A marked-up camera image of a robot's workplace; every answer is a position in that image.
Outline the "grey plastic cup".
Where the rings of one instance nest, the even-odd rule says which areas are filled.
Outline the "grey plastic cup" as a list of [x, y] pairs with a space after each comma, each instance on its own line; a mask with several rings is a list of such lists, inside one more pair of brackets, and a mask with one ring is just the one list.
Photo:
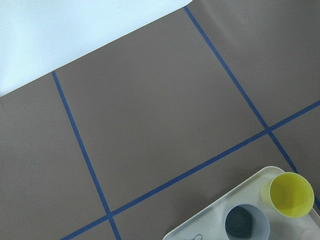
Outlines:
[[225, 216], [224, 229], [229, 240], [268, 240], [271, 233], [268, 217], [252, 204], [232, 207]]

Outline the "yellow plastic cup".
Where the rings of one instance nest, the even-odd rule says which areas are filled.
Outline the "yellow plastic cup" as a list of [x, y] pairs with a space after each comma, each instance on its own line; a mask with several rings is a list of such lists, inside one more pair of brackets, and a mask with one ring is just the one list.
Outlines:
[[260, 189], [264, 203], [288, 218], [301, 218], [312, 210], [314, 190], [303, 176], [281, 173], [264, 183]]

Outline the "cream plastic tray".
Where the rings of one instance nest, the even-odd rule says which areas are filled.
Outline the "cream plastic tray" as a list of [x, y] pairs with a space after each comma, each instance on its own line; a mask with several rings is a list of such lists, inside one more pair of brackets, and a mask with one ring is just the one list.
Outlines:
[[270, 223], [270, 240], [299, 240], [309, 230], [320, 229], [320, 216], [312, 209], [300, 218], [283, 216], [261, 199], [261, 188], [267, 181], [284, 171], [276, 166], [266, 166], [234, 187], [200, 212], [174, 228], [165, 240], [227, 240], [225, 218], [227, 212], [241, 204], [260, 208]]

